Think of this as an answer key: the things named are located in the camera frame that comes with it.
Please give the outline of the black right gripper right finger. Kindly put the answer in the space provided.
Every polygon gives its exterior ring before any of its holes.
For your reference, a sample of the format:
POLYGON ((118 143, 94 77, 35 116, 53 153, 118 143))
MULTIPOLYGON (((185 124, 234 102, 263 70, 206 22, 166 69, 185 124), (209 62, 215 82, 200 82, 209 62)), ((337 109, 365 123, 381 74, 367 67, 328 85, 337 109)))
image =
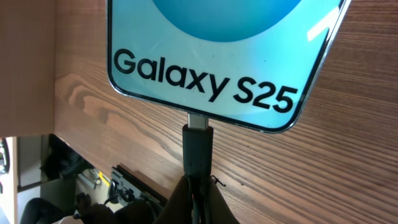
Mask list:
POLYGON ((205 180, 205 223, 239 224, 211 177, 205 180))

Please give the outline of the blue Galaxy smartphone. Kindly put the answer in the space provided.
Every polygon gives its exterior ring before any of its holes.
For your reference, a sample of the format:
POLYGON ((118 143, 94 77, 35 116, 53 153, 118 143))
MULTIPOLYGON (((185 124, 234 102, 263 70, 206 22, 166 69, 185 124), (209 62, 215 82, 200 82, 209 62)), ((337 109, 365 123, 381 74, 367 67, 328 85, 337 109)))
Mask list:
POLYGON ((297 122, 349 4, 108 1, 109 81, 124 96, 281 133, 297 122))

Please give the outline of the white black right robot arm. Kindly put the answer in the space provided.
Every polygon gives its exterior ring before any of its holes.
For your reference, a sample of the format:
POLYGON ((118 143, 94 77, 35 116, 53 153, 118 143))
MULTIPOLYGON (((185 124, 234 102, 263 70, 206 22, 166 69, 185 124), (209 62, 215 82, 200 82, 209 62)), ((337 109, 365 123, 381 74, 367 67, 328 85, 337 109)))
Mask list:
POLYGON ((72 212, 64 212, 45 199, 34 198, 25 206, 21 223, 191 223, 192 207, 188 190, 188 179, 181 177, 166 206, 156 219, 152 216, 149 206, 145 203, 128 205, 117 212, 113 212, 103 204, 96 204, 81 208, 79 211, 80 216, 76 217, 72 215, 72 212))

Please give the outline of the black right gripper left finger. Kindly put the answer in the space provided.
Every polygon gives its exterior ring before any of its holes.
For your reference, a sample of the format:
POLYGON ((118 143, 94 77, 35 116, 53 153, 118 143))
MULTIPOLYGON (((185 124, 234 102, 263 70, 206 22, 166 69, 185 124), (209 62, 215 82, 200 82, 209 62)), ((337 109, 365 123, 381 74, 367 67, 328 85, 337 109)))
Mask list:
POLYGON ((154 224, 191 224, 192 190, 189 180, 180 178, 170 198, 154 224))

